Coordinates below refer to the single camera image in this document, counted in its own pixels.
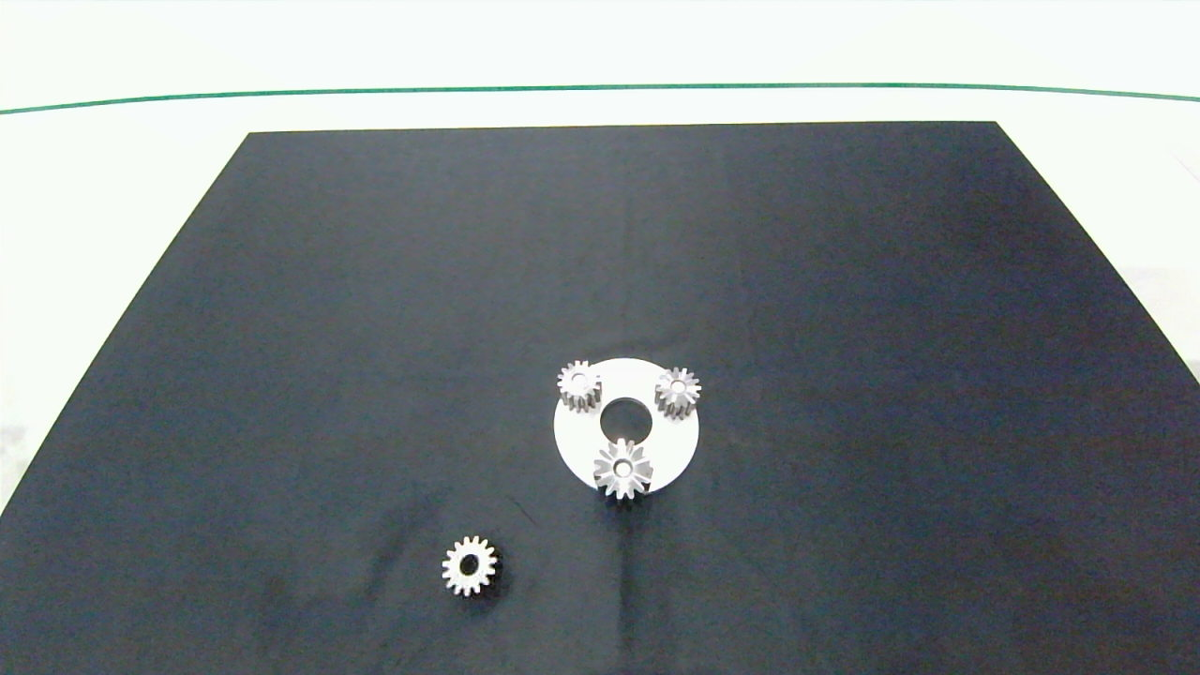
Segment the white disc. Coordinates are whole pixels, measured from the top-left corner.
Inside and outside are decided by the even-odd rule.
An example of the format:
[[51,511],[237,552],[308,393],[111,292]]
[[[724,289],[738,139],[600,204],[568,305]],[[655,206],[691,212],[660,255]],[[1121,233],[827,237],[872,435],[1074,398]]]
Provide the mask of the white disc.
[[595,489],[595,460],[600,459],[600,449],[608,443],[600,429],[600,414],[613,401],[631,399],[650,413],[650,435],[638,443],[646,449],[646,458],[654,471],[648,491],[666,488],[688,468],[696,454],[698,411],[691,411],[683,419],[672,419],[659,410],[654,402],[654,384],[666,370],[661,365],[642,359],[608,359],[590,368],[600,376],[600,402],[588,412],[576,412],[558,401],[554,406],[558,454],[576,478]]

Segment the planetary gear set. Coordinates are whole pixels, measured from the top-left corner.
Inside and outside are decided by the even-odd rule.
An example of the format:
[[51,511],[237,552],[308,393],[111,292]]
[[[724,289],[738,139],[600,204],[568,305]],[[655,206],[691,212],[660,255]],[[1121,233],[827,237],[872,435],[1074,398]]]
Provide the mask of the planetary gear set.
[[[558,372],[559,455],[580,480],[618,503],[659,490],[683,473],[696,452],[700,390],[700,380],[686,368],[634,358],[571,362]],[[604,408],[623,400],[650,412],[650,432],[642,441],[611,441],[600,428]],[[487,539],[463,537],[446,551],[442,578],[455,596],[481,596],[496,589],[499,561]]]

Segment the black fabric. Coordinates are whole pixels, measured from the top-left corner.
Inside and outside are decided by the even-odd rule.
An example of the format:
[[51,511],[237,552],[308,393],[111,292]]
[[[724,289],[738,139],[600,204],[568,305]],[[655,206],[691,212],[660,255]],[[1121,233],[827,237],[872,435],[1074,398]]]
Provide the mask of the black fabric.
[[[629,510],[551,425],[620,356],[704,386]],[[252,135],[0,520],[0,671],[1196,673],[1198,470],[992,124]]]

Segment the gear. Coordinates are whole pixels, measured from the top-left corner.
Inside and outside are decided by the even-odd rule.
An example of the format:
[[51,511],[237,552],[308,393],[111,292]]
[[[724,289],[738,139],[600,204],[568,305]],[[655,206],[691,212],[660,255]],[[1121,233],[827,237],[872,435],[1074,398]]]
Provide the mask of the gear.
[[566,407],[587,412],[600,402],[600,376],[588,362],[566,364],[558,374],[558,394]]
[[498,562],[496,546],[487,545],[487,539],[463,537],[454,543],[454,550],[446,551],[446,560],[442,561],[445,568],[442,578],[446,580],[446,589],[456,596],[469,597],[482,592],[484,586],[492,583]]
[[593,478],[596,488],[606,497],[616,495],[618,501],[644,495],[650,488],[654,470],[643,454],[643,448],[632,441],[617,438],[616,443],[608,443],[600,450],[600,459],[595,460]]
[[700,380],[686,368],[664,370],[654,386],[654,400],[667,417],[683,419],[691,414],[700,400]]

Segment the metal gear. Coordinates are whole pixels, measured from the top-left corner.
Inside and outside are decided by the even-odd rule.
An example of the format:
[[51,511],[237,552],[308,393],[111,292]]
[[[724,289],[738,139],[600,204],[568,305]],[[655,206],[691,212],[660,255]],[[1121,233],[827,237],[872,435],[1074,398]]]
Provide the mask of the metal gear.
[[644,449],[632,441],[617,438],[616,443],[608,443],[600,450],[593,478],[606,497],[616,495],[620,501],[649,491],[653,474],[654,468],[644,458]]
[[587,412],[600,402],[600,376],[588,362],[566,364],[558,374],[558,395],[572,411]]
[[696,407],[700,400],[700,380],[686,368],[664,370],[654,384],[654,401],[667,417],[683,419]]
[[446,551],[446,558],[442,561],[442,578],[454,595],[469,597],[492,583],[497,562],[496,546],[487,545],[487,539],[463,537],[454,543],[454,550]]

